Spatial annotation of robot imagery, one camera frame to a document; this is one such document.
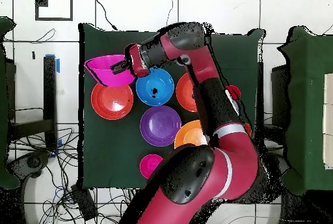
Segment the small pink bowl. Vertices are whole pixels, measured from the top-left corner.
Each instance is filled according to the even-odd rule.
[[[163,158],[157,154],[149,154],[143,157],[140,162],[140,172],[144,178],[149,179],[156,167],[163,161]]]

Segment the power adapter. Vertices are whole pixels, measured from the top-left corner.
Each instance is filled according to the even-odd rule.
[[[73,185],[71,189],[72,191],[70,192],[70,195],[74,203],[79,205],[79,210],[82,213],[83,219],[88,221],[89,219],[97,217],[98,211],[89,190],[79,189],[76,185]]]

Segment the dark green table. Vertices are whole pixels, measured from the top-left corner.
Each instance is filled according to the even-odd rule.
[[[314,36],[300,26],[289,33],[280,49],[291,72],[286,143],[292,169],[283,181],[296,195],[333,190],[333,170],[325,170],[323,163],[324,83],[325,74],[333,73],[333,36]]]
[[[123,54],[126,45],[142,42],[156,33],[101,31],[89,24],[83,24],[85,60],[100,55]],[[258,41],[263,36],[260,29],[250,36],[213,35],[212,46],[224,76],[230,84],[241,90],[246,113],[254,123],[256,85],[258,76]],[[185,73],[182,66],[173,64],[165,68],[174,79],[175,88]],[[142,103],[131,84],[134,104],[131,112],[120,120],[105,120],[98,116],[90,103],[90,95],[96,82],[85,70],[84,92],[84,141],[83,141],[83,186],[86,188],[142,188],[146,179],[139,171],[141,159],[155,153],[165,157],[174,145],[154,147],[140,134],[139,123],[143,113],[150,106]],[[176,94],[165,104],[175,109],[182,124],[197,120],[198,114],[182,108]]]

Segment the blue bowl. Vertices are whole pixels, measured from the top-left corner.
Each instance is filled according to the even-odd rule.
[[[136,90],[143,103],[160,106],[167,103],[174,94],[174,80],[167,71],[151,68],[148,76],[138,78]]]

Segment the orange bowl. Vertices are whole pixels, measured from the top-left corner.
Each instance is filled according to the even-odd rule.
[[[193,86],[189,74],[183,74],[177,83],[176,97],[182,108],[190,111],[197,112],[195,100],[193,98]]]
[[[174,140],[174,148],[178,148],[185,144],[194,144],[196,146],[207,144],[199,120],[188,122],[178,131]]]

